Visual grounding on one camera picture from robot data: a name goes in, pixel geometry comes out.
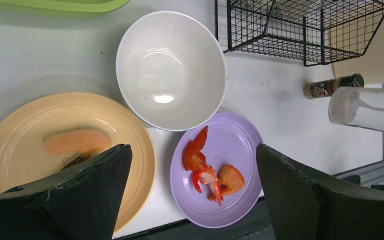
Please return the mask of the small brown spice bottle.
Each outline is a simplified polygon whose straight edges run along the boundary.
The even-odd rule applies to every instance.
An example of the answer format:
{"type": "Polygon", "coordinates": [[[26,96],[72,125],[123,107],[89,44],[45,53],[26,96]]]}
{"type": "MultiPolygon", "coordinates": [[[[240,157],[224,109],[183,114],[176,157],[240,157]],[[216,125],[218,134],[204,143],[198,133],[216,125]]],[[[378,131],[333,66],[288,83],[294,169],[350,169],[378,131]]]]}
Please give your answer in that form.
{"type": "Polygon", "coordinates": [[[355,73],[349,76],[341,76],[338,78],[309,82],[303,88],[303,93],[307,99],[318,99],[331,97],[333,93],[340,87],[358,87],[363,88],[365,82],[363,76],[355,73]]]}

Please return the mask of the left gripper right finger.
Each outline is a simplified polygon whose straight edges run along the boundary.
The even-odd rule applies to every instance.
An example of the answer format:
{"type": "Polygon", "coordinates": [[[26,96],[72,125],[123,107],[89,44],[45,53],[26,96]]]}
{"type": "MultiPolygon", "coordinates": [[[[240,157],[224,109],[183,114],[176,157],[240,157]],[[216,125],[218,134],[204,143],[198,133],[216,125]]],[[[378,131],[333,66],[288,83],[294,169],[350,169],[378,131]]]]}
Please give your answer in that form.
{"type": "Polygon", "coordinates": [[[384,185],[365,187],[259,144],[256,164],[278,240],[384,240],[384,185]]]}

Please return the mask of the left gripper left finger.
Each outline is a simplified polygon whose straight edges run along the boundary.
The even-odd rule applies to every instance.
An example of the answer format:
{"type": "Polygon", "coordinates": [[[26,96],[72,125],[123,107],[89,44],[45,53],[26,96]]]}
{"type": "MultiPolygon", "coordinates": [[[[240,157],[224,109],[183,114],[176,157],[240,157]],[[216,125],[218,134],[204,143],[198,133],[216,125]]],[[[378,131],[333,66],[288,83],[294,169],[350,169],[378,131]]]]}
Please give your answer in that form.
{"type": "Polygon", "coordinates": [[[0,240],[110,240],[133,153],[118,144],[0,193],[0,240]]]}

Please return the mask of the salt grinder jar black lid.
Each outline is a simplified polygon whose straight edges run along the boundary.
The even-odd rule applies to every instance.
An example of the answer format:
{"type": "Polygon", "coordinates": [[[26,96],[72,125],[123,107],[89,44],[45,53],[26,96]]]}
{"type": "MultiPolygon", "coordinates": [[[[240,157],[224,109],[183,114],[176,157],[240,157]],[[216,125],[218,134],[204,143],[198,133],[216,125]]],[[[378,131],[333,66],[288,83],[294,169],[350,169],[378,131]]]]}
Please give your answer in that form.
{"type": "Polygon", "coordinates": [[[333,124],[384,132],[384,88],[340,87],[332,95],[333,124]]]}

